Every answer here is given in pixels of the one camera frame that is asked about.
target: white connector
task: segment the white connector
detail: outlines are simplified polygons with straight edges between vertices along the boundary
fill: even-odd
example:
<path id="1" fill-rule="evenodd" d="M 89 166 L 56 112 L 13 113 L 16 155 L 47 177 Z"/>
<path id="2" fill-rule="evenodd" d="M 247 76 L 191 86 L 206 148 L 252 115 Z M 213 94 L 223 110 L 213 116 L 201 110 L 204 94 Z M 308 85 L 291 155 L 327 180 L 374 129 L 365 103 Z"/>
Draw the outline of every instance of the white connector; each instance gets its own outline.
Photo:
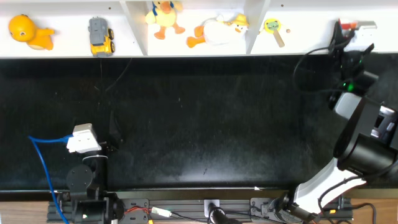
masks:
<path id="1" fill-rule="evenodd" d="M 161 215 L 163 217 L 170 217 L 172 216 L 172 212 L 163 209 L 163 208 L 157 208 L 157 207 L 152 207 L 151 213 L 153 214 L 158 214 Z"/>
<path id="2" fill-rule="evenodd" d="M 101 146 L 97 142 L 97 136 L 92 124 L 81 124 L 73 129 L 73 137 L 68 140 L 69 152 L 85 153 L 99 151 Z"/>

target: white plush duck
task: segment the white plush duck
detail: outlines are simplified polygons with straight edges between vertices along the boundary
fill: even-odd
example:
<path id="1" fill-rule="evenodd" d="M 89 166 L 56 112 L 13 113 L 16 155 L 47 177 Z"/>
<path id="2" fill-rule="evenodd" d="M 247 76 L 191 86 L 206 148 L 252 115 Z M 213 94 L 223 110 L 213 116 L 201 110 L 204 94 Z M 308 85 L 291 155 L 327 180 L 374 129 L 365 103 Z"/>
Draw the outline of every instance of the white plush duck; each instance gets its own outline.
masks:
<path id="1" fill-rule="evenodd" d="M 211 45 L 227 44 L 239 40 L 248 30 L 246 16 L 238 14 L 232 22 L 225 22 L 223 16 L 206 20 L 202 26 L 195 28 L 195 37 L 188 37 L 187 45 L 193 48 L 200 43 Z"/>

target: blue vest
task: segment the blue vest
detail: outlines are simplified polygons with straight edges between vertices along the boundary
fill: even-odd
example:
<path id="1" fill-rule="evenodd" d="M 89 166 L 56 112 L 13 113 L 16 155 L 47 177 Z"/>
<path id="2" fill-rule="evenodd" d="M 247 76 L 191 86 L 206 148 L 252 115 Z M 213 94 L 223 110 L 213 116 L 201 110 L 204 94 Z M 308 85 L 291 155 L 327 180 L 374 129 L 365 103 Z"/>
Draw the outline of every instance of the blue vest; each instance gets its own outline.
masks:
<path id="1" fill-rule="evenodd" d="M 157 12 L 156 12 L 156 6 L 155 6 L 155 3 L 152 1 L 152 5 L 154 6 L 153 8 L 152 8 L 152 12 L 154 13 L 154 15 L 155 16 L 157 16 Z M 170 2 L 170 6 L 172 7 L 172 8 L 174 8 L 174 4 L 173 4 L 173 2 Z"/>

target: duck wearing blue vest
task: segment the duck wearing blue vest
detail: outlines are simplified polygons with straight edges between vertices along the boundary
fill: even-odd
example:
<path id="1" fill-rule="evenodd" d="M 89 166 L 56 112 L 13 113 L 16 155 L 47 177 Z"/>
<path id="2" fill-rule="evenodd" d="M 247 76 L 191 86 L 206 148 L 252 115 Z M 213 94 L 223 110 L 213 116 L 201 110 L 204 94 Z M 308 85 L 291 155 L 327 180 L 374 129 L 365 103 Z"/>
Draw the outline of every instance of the duck wearing blue vest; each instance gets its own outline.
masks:
<path id="1" fill-rule="evenodd" d="M 154 23 L 160 25 L 160 31 L 155 33 L 156 38 L 164 40 L 166 38 L 166 28 L 168 27 L 174 27 L 176 34 L 185 32 L 185 28 L 177 24 L 177 13 L 175 10 L 182 10 L 182 4 L 180 2 L 153 1 L 152 6 L 152 11 L 146 15 L 145 21 L 149 25 Z"/>

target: black table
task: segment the black table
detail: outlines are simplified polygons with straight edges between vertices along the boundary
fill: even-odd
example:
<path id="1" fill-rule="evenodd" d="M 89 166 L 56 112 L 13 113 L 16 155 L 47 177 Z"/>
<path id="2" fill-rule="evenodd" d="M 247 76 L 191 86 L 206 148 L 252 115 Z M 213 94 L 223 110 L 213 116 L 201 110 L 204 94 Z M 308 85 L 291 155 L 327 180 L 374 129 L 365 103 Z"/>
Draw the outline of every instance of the black table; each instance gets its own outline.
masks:
<path id="1" fill-rule="evenodd" d="M 135 58 L 108 92 L 128 58 L 0 60 L 0 190 L 48 189 L 28 135 L 60 138 L 93 123 L 105 136 L 111 111 L 126 142 L 109 155 L 110 190 L 305 182 L 330 161 L 346 121 L 328 109 L 327 94 L 292 88 L 298 58 Z M 397 62 L 396 55 L 365 61 L 380 75 L 369 96 L 395 109 Z M 302 66 L 306 88 L 330 87 L 336 78 L 326 56 Z M 66 189 L 81 156 L 62 144 L 39 147 L 53 185 Z M 367 187 L 396 188 L 398 179 Z"/>

